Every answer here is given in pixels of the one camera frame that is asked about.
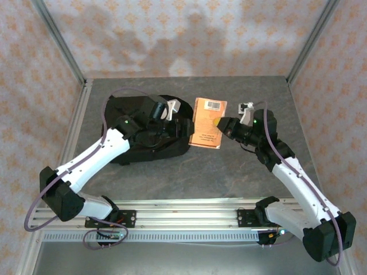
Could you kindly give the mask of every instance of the wall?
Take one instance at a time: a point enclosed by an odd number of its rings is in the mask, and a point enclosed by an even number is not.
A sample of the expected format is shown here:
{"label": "wall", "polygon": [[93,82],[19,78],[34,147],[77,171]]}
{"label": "wall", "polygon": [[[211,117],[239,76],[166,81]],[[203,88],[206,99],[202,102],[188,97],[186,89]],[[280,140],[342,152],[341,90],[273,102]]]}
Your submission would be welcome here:
{"label": "wall", "polygon": [[85,77],[287,75],[327,0],[46,0]]}
{"label": "wall", "polygon": [[341,1],[292,86],[319,181],[357,218],[352,249],[360,274],[367,270],[366,46],[366,5]]}
{"label": "wall", "polygon": [[0,274],[14,274],[38,173],[55,167],[81,91],[28,0],[0,7]]}

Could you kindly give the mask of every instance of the barcode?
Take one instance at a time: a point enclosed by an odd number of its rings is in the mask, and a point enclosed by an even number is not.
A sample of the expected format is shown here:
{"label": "barcode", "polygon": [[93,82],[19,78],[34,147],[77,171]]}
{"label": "barcode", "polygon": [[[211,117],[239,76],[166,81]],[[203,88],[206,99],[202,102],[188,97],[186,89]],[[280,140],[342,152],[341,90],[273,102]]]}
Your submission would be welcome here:
{"label": "barcode", "polygon": [[215,101],[209,101],[209,100],[207,100],[205,102],[204,109],[206,109],[206,110],[219,111],[220,110],[220,102],[215,102]]}

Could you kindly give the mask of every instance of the black bag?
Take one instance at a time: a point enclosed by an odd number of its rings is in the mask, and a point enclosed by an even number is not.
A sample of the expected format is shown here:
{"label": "black bag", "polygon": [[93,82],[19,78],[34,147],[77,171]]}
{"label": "black bag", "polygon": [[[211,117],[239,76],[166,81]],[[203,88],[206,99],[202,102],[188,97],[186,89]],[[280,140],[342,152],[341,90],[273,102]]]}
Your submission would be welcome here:
{"label": "black bag", "polygon": [[[193,108],[182,99],[169,95],[160,95],[165,100],[177,99],[181,106],[177,113],[173,114],[172,119],[193,119]],[[111,96],[107,102],[106,111],[104,113],[107,128],[113,126],[116,119],[129,115],[137,110],[143,103],[146,96],[133,97],[113,97]],[[172,158],[174,156],[183,155],[190,148],[190,137],[170,137],[161,139],[158,144],[153,147],[145,147],[134,145],[127,152],[117,156],[111,163],[119,163],[120,165],[128,165],[131,162],[149,162],[156,159]]]}

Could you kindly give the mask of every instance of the orange book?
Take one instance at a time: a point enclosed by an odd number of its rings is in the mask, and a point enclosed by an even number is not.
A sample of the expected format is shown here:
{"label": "orange book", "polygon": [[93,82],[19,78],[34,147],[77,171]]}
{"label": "orange book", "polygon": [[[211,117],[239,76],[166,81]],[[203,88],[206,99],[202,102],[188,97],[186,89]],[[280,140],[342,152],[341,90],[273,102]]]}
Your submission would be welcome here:
{"label": "orange book", "polygon": [[222,133],[214,125],[214,119],[223,117],[227,101],[196,98],[194,107],[195,133],[190,138],[190,145],[219,149]]}

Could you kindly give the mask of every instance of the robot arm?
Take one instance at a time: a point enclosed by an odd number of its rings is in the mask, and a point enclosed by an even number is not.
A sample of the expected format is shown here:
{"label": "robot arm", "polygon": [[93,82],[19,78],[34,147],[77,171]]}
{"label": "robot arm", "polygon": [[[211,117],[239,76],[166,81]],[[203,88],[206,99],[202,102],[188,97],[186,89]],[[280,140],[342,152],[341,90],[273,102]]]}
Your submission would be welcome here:
{"label": "robot arm", "polygon": [[41,191],[56,177],[64,176],[42,199],[62,221],[83,215],[115,222],[119,210],[110,199],[82,193],[81,189],[107,163],[142,140],[146,141],[149,135],[159,135],[161,138],[191,135],[192,121],[185,122],[188,125],[186,132],[179,131],[180,121],[172,121],[172,114],[178,112],[179,107],[178,100],[166,101],[154,95],[147,97],[139,110],[118,118],[105,136],[79,156],[54,171],[50,167],[44,168],[40,172]]}
{"label": "robot arm", "polygon": [[[300,215],[277,198],[269,197],[256,204],[255,214],[259,222],[264,225],[276,223],[286,228],[302,240],[305,249],[316,261],[323,261],[339,251],[333,220],[341,233],[342,249],[351,247],[356,226],[353,215],[350,212],[341,213],[306,175],[289,146],[278,139],[277,122],[271,111],[267,111],[265,120],[264,110],[251,114],[252,103],[241,105],[245,106],[241,120],[222,117],[214,123],[230,139],[253,146],[258,160],[288,188],[304,212]],[[282,159],[275,153],[268,138]]]}

